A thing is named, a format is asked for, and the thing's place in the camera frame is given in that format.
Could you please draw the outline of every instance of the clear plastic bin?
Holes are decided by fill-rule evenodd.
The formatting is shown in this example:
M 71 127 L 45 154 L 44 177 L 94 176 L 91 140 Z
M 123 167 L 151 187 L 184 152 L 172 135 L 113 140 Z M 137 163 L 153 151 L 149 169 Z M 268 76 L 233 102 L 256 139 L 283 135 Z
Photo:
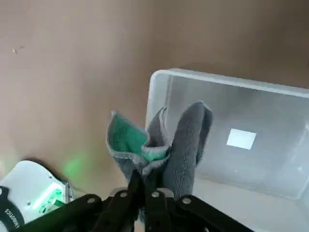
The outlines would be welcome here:
M 146 126 L 168 107 L 213 112 L 194 195 L 257 232 L 309 231 L 309 90 L 181 69 L 156 71 Z

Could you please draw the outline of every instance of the cloth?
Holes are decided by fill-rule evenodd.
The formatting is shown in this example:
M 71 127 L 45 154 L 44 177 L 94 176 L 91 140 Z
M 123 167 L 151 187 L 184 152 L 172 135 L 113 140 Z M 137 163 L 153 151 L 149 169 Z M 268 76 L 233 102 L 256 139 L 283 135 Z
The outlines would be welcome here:
M 177 199 L 192 194 L 195 168 L 202 160 L 212 113 L 201 102 L 195 102 L 181 116 L 162 175 L 162 187 L 170 189 Z
M 195 168 L 201 161 L 212 124 L 212 113 L 206 105 L 195 102 L 181 115 L 172 144 L 165 128 L 166 107 L 151 121 L 147 131 L 113 112 L 107 130 L 107 147 L 127 181 L 137 169 L 144 182 L 152 171 L 162 173 L 147 181 L 154 190 L 167 188 L 177 199 L 192 194 Z M 140 211 L 144 222 L 145 211 Z
M 165 164 L 169 155 L 167 133 L 162 108 L 151 121 L 148 130 L 134 125 L 118 112 L 112 112 L 112 121 L 107 129 L 106 144 L 127 181 L 134 169 L 144 181 L 152 170 Z

